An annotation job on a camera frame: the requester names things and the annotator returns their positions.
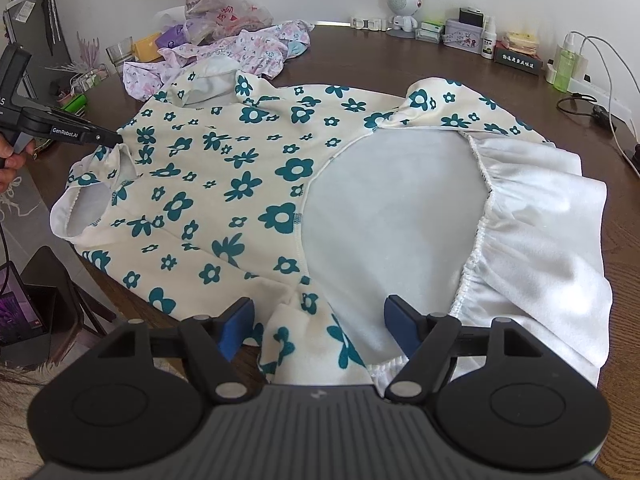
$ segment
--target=black wire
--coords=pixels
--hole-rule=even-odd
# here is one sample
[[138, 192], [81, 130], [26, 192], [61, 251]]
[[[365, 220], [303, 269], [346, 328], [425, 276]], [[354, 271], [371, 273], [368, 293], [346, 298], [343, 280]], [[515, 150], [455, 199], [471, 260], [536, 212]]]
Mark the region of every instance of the black wire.
[[598, 102], [598, 100], [591, 96], [591, 95], [587, 95], [587, 94], [580, 94], [580, 93], [574, 93], [571, 94], [569, 97], [563, 97], [562, 99], [560, 99], [557, 103], [556, 103], [556, 108], [558, 110], [560, 110], [561, 112], [564, 112], [565, 114], [569, 114], [569, 115], [580, 115], [580, 116], [585, 116], [585, 117], [591, 117], [593, 115], [593, 112], [590, 113], [584, 113], [584, 112], [574, 112], [572, 110], [567, 110], [566, 108], [562, 108], [560, 106], [560, 103], [564, 103], [565, 101], [572, 101], [572, 102], [576, 102], [576, 101], [585, 101], [587, 103], [591, 103], [591, 104], [596, 104]]
[[4, 259], [5, 270], [4, 270], [4, 283], [2, 284], [2, 289], [0, 289], [0, 296], [4, 294], [6, 290], [6, 284], [9, 282], [9, 247], [6, 244], [6, 238], [4, 237], [4, 229], [2, 228], [2, 222], [0, 222], [0, 237], [2, 237], [2, 246], [4, 247]]

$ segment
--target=cream fabric with green flowers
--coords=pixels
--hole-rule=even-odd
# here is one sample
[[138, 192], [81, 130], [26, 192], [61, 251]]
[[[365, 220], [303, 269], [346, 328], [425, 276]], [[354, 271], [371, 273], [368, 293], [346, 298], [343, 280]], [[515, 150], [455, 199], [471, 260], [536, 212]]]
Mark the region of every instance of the cream fabric with green flowers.
[[193, 70], [143, 106], [121, 130], [124, 144], [73, 166], [53, 231], [176, 319], [252, 298], [253, 339], [270, 380], [369, 382], [307, 270], [300, 222], [313, 179], [357, 140], [391, 135], [376, 132], [382, 123], [542, 137], [491, 99], [438, 78], [402, 99], [345, 86], [277, 89], [238, 73], [235, 104], [172, 104], [189, 94]]

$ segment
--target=silver screw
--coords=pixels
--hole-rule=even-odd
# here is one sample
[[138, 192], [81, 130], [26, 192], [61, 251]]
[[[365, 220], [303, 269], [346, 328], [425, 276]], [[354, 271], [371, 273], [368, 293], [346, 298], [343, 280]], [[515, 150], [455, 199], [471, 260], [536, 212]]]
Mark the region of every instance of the silver screw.
[[409, 399], [420, 395], [422, 393], [422, 387], [413, 381], [399, 381], [399, 383], [393, 383], [391, 385], [391, 393], [395, 396]]
[[222, 383], [216, 388], [216, 395], [223, 399], [239, 399], [246, 393], [246, 386], [241, 383]]

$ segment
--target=purple package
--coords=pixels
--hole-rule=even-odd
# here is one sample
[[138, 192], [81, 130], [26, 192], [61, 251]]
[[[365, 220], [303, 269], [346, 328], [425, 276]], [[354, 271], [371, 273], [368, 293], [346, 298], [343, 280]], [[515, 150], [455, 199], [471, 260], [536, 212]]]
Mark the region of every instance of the purple package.
[[184, 25], [174, 25], [156, 40], [158, 48], [174, 48], [185, 43]]

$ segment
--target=wooden table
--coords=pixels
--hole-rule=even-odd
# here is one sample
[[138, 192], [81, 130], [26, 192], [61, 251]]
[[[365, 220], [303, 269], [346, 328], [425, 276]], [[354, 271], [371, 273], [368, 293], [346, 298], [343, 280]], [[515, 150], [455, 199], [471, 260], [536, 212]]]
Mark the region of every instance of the wooden table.
[[[602, 251], [614, 303], [610, 357], [600, 389], [611, 407], [612, 427], [598, 466], [613, 479], [640, 478], [640, 308], [636, 296], [640, 289], [640, 181], [616, 151], [610, 133], [588, 118], [556, 110], [561, 94], [542, 77], [467, 52], [345, 27], [318, 27], [311, 34], [311, 43], [308, 52], [287, 61], [274, 85], [324, 83], [404, 96], [419, 79], [455, 79], [495, 100], [559, 148], [578, 153], [584, 176], [607, 184]], [[129, 121], [142, 106], [125, 94], [114, 77], [89, 91], [87, 97], [86, 117], [112, 129]], [[631, 148], [634, 142], [628, 128], [619, 123], [618, 131], [623, 147]], [[71, 164], [91, 151], [89, 146], [58, 144], [30, 162], [31, 175], [47, 206], [62, 195]], [[107, 275], [87, 267], [126, 317], [140, 317], [153, 326], [175, 323]], [[256, 356], [255, 349], [243, 349], [234, 361], [253, 384], [262, 381]]]

